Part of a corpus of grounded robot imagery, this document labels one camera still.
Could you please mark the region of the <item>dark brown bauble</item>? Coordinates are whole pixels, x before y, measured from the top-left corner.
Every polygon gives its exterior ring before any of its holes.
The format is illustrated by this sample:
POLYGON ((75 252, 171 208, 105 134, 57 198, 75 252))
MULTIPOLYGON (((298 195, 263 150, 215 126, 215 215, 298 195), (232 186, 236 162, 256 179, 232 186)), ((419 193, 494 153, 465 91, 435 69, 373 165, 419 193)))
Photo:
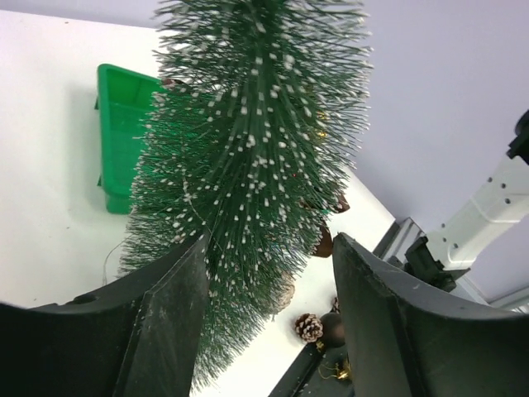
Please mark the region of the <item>dark brown bauble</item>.
POLYGON ((327 348, 338 348, 345 344, 345 330, 339 313, 326 313, 320 319, 322 323, 321 340, 327 348))

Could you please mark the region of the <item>pine cone pair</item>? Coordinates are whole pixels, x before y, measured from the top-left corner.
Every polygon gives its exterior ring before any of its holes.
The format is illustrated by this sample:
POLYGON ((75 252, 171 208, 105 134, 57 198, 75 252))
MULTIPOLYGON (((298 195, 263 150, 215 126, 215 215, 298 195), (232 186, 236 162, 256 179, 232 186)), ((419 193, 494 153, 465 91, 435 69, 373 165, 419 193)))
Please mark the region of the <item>pine cone pair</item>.
POLYGON ((331 311, 333 313, 339 313, 340 312, 339 300, 338 300, 337 297, 333 298, 332 301, 331 301, 331 311))

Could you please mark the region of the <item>green plastic tray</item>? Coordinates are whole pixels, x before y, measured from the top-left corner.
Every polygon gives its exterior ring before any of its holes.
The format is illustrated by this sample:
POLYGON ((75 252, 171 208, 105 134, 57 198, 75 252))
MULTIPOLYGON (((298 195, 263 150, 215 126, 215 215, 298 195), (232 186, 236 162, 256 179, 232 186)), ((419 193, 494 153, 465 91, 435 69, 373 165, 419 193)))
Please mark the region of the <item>green plastic tray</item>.
POLYGON ((97 68, 101 170, 98 186, 106 210, 125 215, 131 209, 131 184, 143 147, 144 119, 152 109, 159 80, 110 64, 97 68))

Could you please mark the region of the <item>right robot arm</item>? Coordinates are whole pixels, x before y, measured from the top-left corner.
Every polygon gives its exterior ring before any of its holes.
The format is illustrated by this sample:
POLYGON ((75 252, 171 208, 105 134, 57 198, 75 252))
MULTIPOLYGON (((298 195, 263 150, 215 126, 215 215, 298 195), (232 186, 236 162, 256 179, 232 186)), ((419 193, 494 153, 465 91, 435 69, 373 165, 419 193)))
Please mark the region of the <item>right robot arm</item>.
POLYGON ((451 292, 478 255, 528 214, 528 114, 498 167, 462 208, 441 226, 419 237, 405 252, 403 269, 451 292))

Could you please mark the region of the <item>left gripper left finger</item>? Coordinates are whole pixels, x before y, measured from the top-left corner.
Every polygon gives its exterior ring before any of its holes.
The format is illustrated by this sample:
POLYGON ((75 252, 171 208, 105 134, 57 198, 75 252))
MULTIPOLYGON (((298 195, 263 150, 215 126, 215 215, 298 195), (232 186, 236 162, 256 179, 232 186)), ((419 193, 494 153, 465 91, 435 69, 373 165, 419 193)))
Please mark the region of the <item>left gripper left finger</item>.
POLYGON ((190 237, 66 304, 2 304, 2 395, 188 395, 207 306, 207 243, 190 237))

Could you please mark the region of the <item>small green christmas tree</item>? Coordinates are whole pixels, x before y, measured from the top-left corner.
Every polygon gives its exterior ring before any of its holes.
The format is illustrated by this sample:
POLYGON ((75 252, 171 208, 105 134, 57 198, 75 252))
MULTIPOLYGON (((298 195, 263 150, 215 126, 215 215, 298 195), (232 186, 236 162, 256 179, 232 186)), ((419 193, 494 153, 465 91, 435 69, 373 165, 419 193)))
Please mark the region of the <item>small green christmas tree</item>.
POLYGON ((340 209, 369 126, 360 1, 163 1, 161 86, 131 186, 122 275, 205 241, 192 387, 262 330, 340 209))

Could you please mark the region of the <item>brown ribbon bow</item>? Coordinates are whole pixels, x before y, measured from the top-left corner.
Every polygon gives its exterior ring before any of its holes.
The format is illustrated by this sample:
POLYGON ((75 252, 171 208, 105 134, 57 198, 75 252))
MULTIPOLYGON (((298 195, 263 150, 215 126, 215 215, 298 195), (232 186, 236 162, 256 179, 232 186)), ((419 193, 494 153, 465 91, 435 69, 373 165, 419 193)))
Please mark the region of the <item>brown ribbon bow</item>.
POLYGON ((326 222, 326 216, 329 214, 344 213, 350 209, 350 205, 346 200, 343 191, 340 191, 336 196, 336 199, 332 204, 319 204, 311 201, 302 200, 301 205, 309 210, 318 211, 321 216, 319 217, 319 241, 313 247, 311 256, 328 258, 333 252, 333 240, 330 229, 326 222))

